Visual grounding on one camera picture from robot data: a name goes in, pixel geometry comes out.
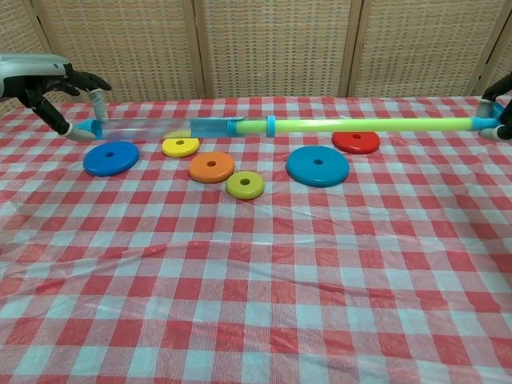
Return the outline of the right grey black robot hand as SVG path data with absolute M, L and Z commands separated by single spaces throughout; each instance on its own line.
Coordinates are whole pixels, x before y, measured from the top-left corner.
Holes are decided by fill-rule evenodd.
M 511 91 L 511 74 L 508 74 L 489 86 L 483 93 L 478 104 L 476 116 L 488 118 L 491 116 L 496 98 Z M 479 136 L 496 142 L 511 140 L 511 102 L 507 104 L 498 117 L 498 124 L 494 128 L 486 128 L 478 132 Z

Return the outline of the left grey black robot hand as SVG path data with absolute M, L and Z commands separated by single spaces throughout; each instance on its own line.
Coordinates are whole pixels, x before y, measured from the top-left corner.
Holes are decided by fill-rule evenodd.
M 100 122 L 108 119 L 102 92 L 110 89 L 101 77 L 75 70 L 67 58 L 57 54 L 1 54 L 1 100 L 16 98 L 52 130 L 76 142 L 92 142 L 102 137 Z M 46 99 L 45 94 L 50 91 L 71 96 L 87 92 L 95 120 L 68 123 Z

